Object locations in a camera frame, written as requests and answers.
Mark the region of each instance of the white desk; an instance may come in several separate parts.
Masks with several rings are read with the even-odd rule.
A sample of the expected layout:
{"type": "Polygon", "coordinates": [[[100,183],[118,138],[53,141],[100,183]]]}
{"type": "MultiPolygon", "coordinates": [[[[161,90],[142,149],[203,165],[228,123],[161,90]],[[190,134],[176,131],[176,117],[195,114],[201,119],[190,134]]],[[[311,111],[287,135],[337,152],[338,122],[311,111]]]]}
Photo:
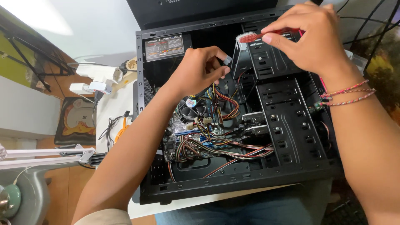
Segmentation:
{"type": "MultiPolygon", "coordinates": [[[[101,133],[107,128],[108,126],[108,118],[116,118],[118,116],[122,116],[126,110],[131,111],[135,114],[136,113],[136,102],[133,103],[133,98],[135,95],[135,99],[137,99],[137,91],[134,92],[134,83],[132,82],[126,85],[124,88],[118,90],[116,93],[104,96],[97,106],[97,131],[96,131],[96,139],[98,139],[101,133]]],[[[118,131],[122,128],[121,119],[118,124],[116,124],[115,128],[111,130],[111,138],[115,138],[118,131]]],[[[104,153],[107,152],[107,143],[106,139],[103,138],[100,141],[96,141],[96,152],[97,153],[104,153]]],[[[278,187],[267,187],[267,188],[260,188],[260,189],[253,189],[253,190],[246,190],[246,191],[235,191],[217,195],[208,195],[208,196],[201,196],[189,199],[181,199],[172,201],[169,205],[160,205],[159,203],[148,204],[148,205],[139,205],[134,203],[132,200],[128,205],[128,214],[131,219],[137,217],[143,217],[147,215],[153,215],[156,213],[167,212],[175,209],[182,209],[186,207],[191,207],[195,205],[201,205],[213,201],[233,198],[237,196],[247,195],[255,192],[271,190],[275,188],[280,188],[285,186],[278,186],[278,187]]]]}

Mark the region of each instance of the jeans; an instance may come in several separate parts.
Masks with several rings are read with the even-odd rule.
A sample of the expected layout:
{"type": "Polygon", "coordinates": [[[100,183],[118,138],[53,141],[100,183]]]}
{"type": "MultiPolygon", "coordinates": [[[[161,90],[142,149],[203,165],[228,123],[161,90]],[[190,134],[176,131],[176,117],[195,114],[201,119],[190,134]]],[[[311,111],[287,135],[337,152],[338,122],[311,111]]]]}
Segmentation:
{"type": "Polygon", "coordinates": [[[320,225],[331,185],[332,179],[307,181],[155,217],[157,225],[320,225]]]}

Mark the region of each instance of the right hand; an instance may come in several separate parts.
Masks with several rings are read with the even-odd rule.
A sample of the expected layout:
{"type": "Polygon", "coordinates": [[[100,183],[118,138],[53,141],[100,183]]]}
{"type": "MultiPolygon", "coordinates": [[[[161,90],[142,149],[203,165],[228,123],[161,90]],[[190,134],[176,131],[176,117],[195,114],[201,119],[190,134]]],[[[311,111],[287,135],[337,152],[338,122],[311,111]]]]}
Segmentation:
{"type": "Polygon", "coordinates": [[[312,2],[297,4],[261,33],[267,33],[262,38],[265,43],[283,51],[299,68],[322,78],[350,62],[338,37],[338,17],[332,4],[323,7],[312,2]],[[306,33],[298,42],[268,33],[285,27],[306,33]]]}

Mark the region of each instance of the black computer case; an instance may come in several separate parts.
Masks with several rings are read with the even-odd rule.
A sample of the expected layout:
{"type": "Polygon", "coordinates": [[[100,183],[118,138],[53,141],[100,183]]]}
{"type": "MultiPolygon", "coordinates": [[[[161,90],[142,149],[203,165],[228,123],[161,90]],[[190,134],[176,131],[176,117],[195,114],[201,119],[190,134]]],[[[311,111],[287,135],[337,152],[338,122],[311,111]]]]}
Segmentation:
{"type": "MultiPolygon", "coordinates": [[[[169,179],[164,156],[157,154],[141,183],[140,204],[168,204],[176,199],[294,184],[343,174],[329,108],[313,108],[324,92],[319,76],[297,68],[283,52],[267,44],[256,48],[249,43],[246,44],[247,50],[240,51],[235,40],[237,35],[247,31],[259,33],[289,8],[243,12],[136,33],[139,112],[150,102],[157,88],[168,80],[187,48],[216,45],[233,57],[232,71],[222,81],[228,92],[236,89],[239,74],[246,71],[239,80],[239,92],[235,96],[241,104],[241,116],[246,114],[246,120],[261,116],[262,122],[258,125],[263,127],[261,132],[266,133],[264,140],[268,139],[275,149],[271,156],[254,163],[231,164],[209,178],[202,176],[226,163],[225,157],[196,161],[186,167],[176,163],[172,168],[175,183],[169,179]],[[149,40],[164,37],[181,38],[183,52],[150,60],[146,55],[149,40]]],[[[300,38],[296,32],[290,35],[294,40],[300,38]]],[[[243,117],[228,121],[230,124],[225,129],[233,130],[241,119],[243,117]]]]}

